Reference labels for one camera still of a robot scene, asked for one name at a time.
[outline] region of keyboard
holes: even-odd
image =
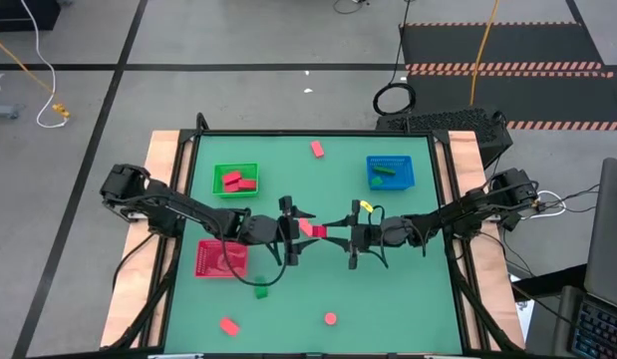
[[[584,298],[578,309],[570,351],[582,358],[617,359],[617,310]]]

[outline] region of gray floor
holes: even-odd
[[[617,64],[617,1],[578,0],[608,64]],[[138,0],[75,0],[42,36],[55,63],[118,61]],[[417,0],[411,22],[485,21],[490,0]],[[149,0],[131,63],[391,63],[405,3],[371,0],[337,15],[330,0]],[[569,21],[564,0],[501,0],[499,21]],[[39,62],[31,33],[0,34],[26,62]],[[0,63],[8,63],[0,52]],[[0,358],[10,356],[29,309],[112,74],[59,72],[69,126],[42,130],[46,94],[20,72],[3,72],[0,104],[22,104],[0,120]],[[216,129],[372,129],[374,93],[389,72],[126,72],[34,335],[29,355],[94,350],[126,226],[100,205],[98,189],[115,163],[141,164],[151,131],[193,125],[203,111]],[[405,99],[387,97],[388,108]],[[53,121],[47,113],[45,121]],[[568,194],[598,182],[601,161],[617,157],[617,133],[514,131],[499,168],[523,168],[541,188]],[[585,207],[593,197],[572,201]],[[593,213],[531,219],[507,236],[535,273],[585,260]]]

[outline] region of red block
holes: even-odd
[[[312,224],[306,218],[299,218],[299,228],[308,236],[313,236]]]
[[[328,229],[323,225],[313,225],[312,226],[312,236],[318,238],[324,238],[328,236]]]
[[[219,327],[230,336],[235,336],[239,333],[239,326],[227,317],[221,318],[221,321],[219,321]]]
[[[310,143],[310,146],[312,147],[312,152],[313,154],[315,154],[315,157],[317,159],[320,159],[324,156],[324,149],[321,147],[321,143],[319,141],[313,141],[312,143]]]
[[[257,181],[255,179],[240,179],[238,182],[239,190],[256,190]]]
[[[324,316],[324,321],[328,325],[335,325],[337,323],[337,314],[326,313],[326,315]]]
[[[224,185],[224,192],[231,193],[235,191],[239,191],[239,182]]]
[[[240,171],[231,172],[230,174],[226,174],[222,176],[221,180],[224,182],[224,184],[235,183],[241,180],[241,172]]]

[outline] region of green table surface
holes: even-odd
[[[316,159],[310,143],[325,151]],[[366,156],[407,155],[416,186],[406,190],[370,190]],[[211,193],[213,166],[259,163],[259,195],[219,198]],[[214,207],[250,207],[253,214],[279,215],[278,199],[290,194],[313,224],[343,218],[352,199],[386,208],[386,215],[437,209],[433,167],[426,138],[383,137],[237,137],[201,138],[191,196]],[[366,221],[362,210],[360,220]],[[350,228],[329,228],[331,236],[350,236]],[[308,246],[299,265],[288,267],[256,299],[254,288],[234,278],[195,278],[197,243],[210,236],[186,224],[165,353],[460,353],[457,315],[440,236],[430,239],[428,255],[420,248],[387,248],[390,269],[370,254],[348,269],[348,253],[319,241]],[[250,246],[248,279],[278,271],[270,252]],[[324,322],[337,314],[334,326]],[[240,327],[236,337],[219,327],[223,317]]]

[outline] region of white cable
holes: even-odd
[[[44,57],[42,57],[42,54],[40,54],[40,32],[38,30],[38,23],[36,22],[36,19],[33,17],[31,10],[29,10],[29,7],[25,3],[25,0],[20,0],[20,2],[22,3],[22,6],[24,6],[25,10],[27,10],[27,14],[29,14],[31,21],[33,22],[33,28],[36,31],[36,53],[38,53],[38,57],[40,58],[40,60],[49,67],[49,70],[51,70],[51,76],[53,78],[53,87],[52,87],[51,96],[49,97],[49,100],[47,100],[47,103],[42,108],[42,110],[40,110],[40,112],[38,113],[38,116],[36,117],[36,123],[38,124],[38,126],[44,129],[57,129],[57,128],[64,127],[67,124],[67,121],[68,121],[67,118],[63,118],[64,119],[63,122],[60,124],[56,124],[56,125],[45,125],[40,122],[40,117],[42,116],[42,113],[45,112],[45,110],[47,110],[47,108],[49,107],[49,104],[51,104],[51,102],[53,101],[53,98],[56,96],[56,70],[53,68],[53,66],[51,66],[51,64],[47,62],[47,60],[45,60]]]
[[[561,215],[563,213],[565,213],[567,211],[567,205],[565,204],[565,201],[556,193],[554,193],[551,190],[540,190],[538,192],[538,200],[540,200],[540,195],[543,193],[547,193],[547,194],[551,194],[553,195],[556,199],[558,199],[561,210],[556,212],[556,213],[546,213],[546,214],[537,214],[537,215],[531,215],[529,217],[522,217],[522,220],[526,220],[526,219],[531,219],[531,218],[545,218],[545,217],[549,217],[549,216],[557,216],[557,215]]]

